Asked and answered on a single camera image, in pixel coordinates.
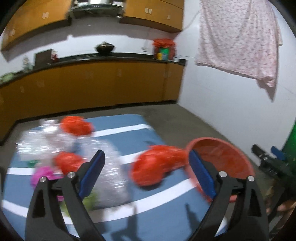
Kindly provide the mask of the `magenta plastic bag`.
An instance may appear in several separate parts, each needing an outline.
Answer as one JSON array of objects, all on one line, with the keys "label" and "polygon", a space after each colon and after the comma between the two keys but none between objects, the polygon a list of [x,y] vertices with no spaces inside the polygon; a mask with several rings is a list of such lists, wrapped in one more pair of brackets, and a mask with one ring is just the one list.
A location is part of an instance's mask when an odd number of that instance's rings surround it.
[{"label": "magenta plastic bag", "polygon": [[33,189],[36,188],[41,177],[47,177],[49,180],[56,180],[63,177],[60,172],[56,172],[49,166],[38,167],[35,169],[34,174],[31,177],[31,186]]}]

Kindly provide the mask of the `red bag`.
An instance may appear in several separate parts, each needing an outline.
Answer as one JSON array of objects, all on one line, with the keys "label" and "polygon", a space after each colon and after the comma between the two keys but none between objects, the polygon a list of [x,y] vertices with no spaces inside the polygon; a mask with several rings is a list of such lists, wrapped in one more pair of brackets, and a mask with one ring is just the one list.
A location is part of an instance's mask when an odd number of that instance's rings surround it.
[{"label": "red bag", "polygon": [[80,116],[64,117],[60,127],[64,132],[75,136],[90,135],[94,131],[93,125]]},{"label": "red bag", "polygon": [[64,175],[76,172],[84,163],[81,156],[69,152],[60,152],[54,158],[54,162]]},{"label": "red bag", "polygon": [[136,158],[129,175],[137,186],[148,187],[161,183],[166,173],[186,164],[186,150],[174,146],[153,145]]}]

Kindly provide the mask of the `long bubble wrap sheet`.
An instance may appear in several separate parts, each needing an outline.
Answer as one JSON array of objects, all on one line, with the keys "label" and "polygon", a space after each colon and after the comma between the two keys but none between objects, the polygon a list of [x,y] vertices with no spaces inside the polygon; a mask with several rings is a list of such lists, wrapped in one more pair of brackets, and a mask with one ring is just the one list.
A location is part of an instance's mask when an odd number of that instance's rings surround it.
[{"label": "long bubble wrap sheet", "polygon": [[78,147],[85,162],[90,161],[98,150],[105,154],[104,167],[90,194],[90,209],[110,208],[128,203],[131,194],[127,171],[115,145],[100,138],[80,137]]}]

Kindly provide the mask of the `red bag back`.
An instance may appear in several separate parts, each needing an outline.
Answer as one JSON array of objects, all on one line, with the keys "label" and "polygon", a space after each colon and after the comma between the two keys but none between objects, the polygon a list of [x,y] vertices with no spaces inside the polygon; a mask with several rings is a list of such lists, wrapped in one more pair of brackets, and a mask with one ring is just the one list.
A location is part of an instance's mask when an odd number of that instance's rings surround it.
[{"label": "red bag back", "polygon": [[94,131],[93,125],[80,116],[64,117],[60,127],[64,132],[75,136],[90,135]]}]

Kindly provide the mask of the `light green plastic bag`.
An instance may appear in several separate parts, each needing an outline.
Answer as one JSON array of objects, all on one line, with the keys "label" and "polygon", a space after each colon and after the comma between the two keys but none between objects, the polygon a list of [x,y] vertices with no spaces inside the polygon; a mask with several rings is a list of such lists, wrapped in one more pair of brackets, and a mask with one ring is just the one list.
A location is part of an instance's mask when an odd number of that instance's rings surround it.
[{"label": "light green plastic bag", "polygon": [[[95,192],[92,191],[89,196],[85,197],[82,200],[82,203],[83,203],[85,209],[87,211],[90,211],[90,210],[94,209],[96,201],[97,201],[97,195],[96,195]],[[70,216],[70,214],[68,212],[68,209],[66,207],[65,201],[60,202],[60,209],[61,209],[62,212],[65,213],[66,216]]]}]

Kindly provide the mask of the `dark green plastic bag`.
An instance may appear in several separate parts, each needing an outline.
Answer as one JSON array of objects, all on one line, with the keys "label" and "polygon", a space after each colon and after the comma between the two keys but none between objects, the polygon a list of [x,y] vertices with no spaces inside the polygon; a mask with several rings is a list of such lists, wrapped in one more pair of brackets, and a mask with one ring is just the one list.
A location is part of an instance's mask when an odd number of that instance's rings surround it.
[{"label": "dark green plastic bag", "polygon": [[39,164],[39,161],[38,160],[30,160],[30,161],[27,161],[27,166],[29,168],[34,168],[38,164]]}]

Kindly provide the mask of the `red plastic waste basket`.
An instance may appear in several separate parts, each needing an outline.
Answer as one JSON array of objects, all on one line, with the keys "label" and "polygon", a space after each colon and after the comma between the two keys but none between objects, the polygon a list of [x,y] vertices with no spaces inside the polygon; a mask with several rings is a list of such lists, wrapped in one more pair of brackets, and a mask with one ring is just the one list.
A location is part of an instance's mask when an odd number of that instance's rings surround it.
[{"label": "red plastic waste basket", "polygon": [[189,142],[186,151],[196,150],[204,161],[212,163],[218,171],[225,171],[231,177],[245,179],[254,176],[255,171],[240,149],[219,138],[202,137]]}]

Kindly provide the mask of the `pink floral hanging cloth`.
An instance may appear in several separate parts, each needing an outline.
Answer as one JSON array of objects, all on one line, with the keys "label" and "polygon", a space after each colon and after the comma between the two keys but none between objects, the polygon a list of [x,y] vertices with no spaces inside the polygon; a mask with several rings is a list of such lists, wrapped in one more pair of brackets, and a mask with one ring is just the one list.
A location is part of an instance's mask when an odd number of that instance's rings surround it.
[{"label": "pink floral hanging cloth", "polygon": [[274,88],[281,44],[269,1],[200,1],[197,65],[253,78]]}]

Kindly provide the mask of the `wooden cabinets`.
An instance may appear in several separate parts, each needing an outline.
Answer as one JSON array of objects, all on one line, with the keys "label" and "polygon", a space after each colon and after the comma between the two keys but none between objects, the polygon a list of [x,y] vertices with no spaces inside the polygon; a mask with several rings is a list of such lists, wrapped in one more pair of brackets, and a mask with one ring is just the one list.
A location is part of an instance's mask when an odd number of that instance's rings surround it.
[{"label": "wooden cabinets", "polygon": [[1,49],[81,18],[118,18],[120,23],[168,33],[183,28],[184,1],[25,1],[4,28]]},{"label": "wooden cabinets", "polygon": [[92,61],[61,65],[1,86],[1,142],[16,122],[122,104],[176,101],[183,63]]}]

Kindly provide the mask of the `green basin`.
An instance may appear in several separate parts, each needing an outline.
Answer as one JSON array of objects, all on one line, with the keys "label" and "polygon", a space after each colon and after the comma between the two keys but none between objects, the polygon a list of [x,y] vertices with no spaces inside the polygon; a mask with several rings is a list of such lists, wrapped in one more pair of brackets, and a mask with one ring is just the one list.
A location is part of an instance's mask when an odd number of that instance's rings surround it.
[{"label": "green basin", "polygon": [[15,76],[15,73],[9,72],[1,76],[1,83],[6,83],[11,81]]}]

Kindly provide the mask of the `glass jar with bag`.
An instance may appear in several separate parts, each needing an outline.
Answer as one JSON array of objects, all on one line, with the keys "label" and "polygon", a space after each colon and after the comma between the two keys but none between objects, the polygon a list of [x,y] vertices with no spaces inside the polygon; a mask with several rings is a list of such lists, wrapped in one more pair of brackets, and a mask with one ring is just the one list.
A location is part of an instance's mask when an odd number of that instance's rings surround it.
[{"label": "glass jar with bag", "polygon": [[32,64],[27,56],[23,58],[23,72],[29,72],[32,70]]}]

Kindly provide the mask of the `dark cutting board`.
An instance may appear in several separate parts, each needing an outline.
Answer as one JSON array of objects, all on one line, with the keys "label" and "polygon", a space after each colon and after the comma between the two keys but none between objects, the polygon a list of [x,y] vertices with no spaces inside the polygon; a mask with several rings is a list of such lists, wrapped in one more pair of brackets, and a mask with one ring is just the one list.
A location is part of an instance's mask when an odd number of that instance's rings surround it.
[{"label": "dark cutting board", "polygon": [[48,49],[35,54],[34,68],[40,68],[47,64],[52,63],[54,60],[54,50]]}]

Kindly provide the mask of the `red bottle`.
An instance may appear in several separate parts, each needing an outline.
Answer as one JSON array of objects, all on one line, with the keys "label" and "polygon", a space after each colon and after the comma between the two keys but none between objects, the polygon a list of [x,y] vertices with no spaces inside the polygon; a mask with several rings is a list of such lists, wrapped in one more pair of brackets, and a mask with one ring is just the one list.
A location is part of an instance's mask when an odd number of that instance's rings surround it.
[{"label": "red bottle", "polygon": [[55,50],[52,50],[51,52],[51,60],[52,62],[56,62],[58,60],[57,52]]}]

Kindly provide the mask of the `black counter top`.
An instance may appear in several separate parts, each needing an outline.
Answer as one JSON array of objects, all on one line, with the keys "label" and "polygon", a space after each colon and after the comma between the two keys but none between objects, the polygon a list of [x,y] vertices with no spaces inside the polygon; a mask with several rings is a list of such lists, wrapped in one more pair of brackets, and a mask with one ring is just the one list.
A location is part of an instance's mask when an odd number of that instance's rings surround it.
[{"label": "black counter top", "polygon": [[165,64],[174,63],[181,66],[186,66],[186,63],[187,63],[187,60],[182,58],[179,58],[177,61],[159,60],[159,59],[154,59],[152,55],[138,54],[138,53],[116,53],[115,52],[115,53],[110,53],[107,56],[103,56],[98,53],[74,55],[74,56],[60,58],[58,59],[57,62],[54,62],[54,63],[43,64],[41,65],[41,67],[33,66],[33,69],[28,72],[24,72],[24,71],[16,72],[13,74],[13,77],[11,77],[7,81],[3,81],[3,79],[1,78],[1,87],[6,86],[27,75],[44,71],[47,69],[73,65],[73,64],[99,62],[99,61],[144,61],[144,62],[157,62],[157,63],[165,63]]}]

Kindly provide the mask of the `steel range hood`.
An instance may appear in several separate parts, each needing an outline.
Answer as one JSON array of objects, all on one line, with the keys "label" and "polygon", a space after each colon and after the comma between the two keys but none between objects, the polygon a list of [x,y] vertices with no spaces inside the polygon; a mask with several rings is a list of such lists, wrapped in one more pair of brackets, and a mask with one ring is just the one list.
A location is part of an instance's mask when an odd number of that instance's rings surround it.
[{"label": "steel range hood", "polygon": [[119,17],[124,13],[125,1],[72,1],[68,15],[71,18]]}]

